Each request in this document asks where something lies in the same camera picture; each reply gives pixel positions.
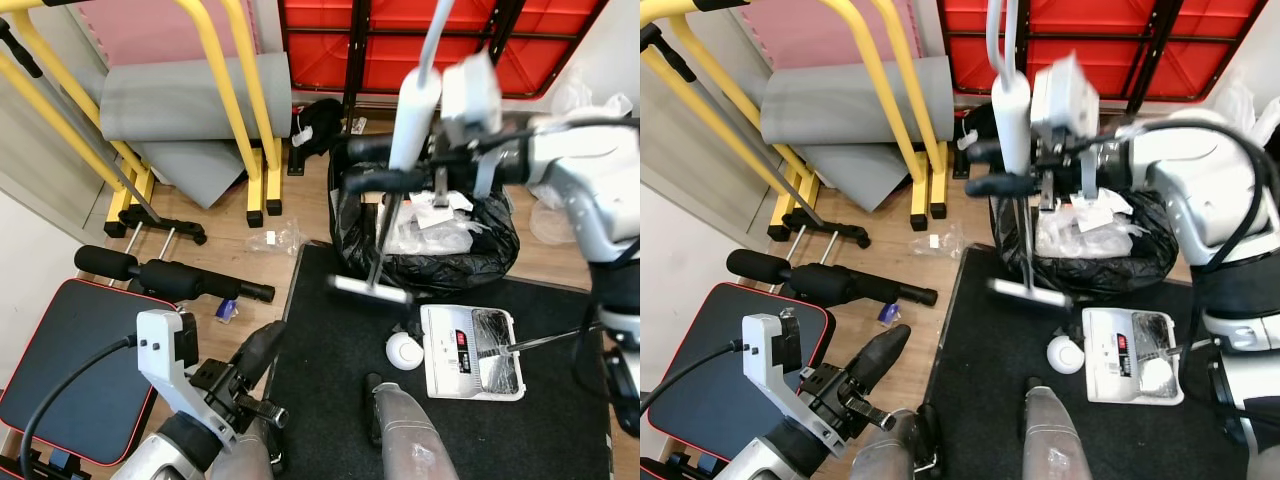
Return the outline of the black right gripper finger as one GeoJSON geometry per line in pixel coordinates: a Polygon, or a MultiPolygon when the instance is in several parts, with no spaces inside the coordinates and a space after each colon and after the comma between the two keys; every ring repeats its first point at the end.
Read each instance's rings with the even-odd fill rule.
{"type": "Polygon", "coordinates": [[[433,175],[425,170],[372,170],[357,175],[348,175],[343,179],[340,189],[348,195],[365,195],[369,192],[411,195],[430,189],[433,175]]]}
{"type": "Polygon", "coordinates": [[[986,163],[1000,166],[1027,166],[1034,164],[1036,147],[1028,146],[1027,148],[1014,148],[1006,152],[998,140],[978,140],[975,143],[966,147],[966,159],[969,163],[986,163]]]}
{"type": "MultiPolygon", "coordinates": [[[[347,140],[346,156],[353,163],[390,163],[393,134],[355,134],[347,140]]],[[[413,163],[426,163],[435,156],[435,141],[426,140],[413,163]]]]}
{"type": "Polygon", "coordinates": [[[991,173],[969,179],[964,191],[973,198],[1025,198],[1037,195],[1041,191],[1041,183],[1033,175],[991,173]]]}

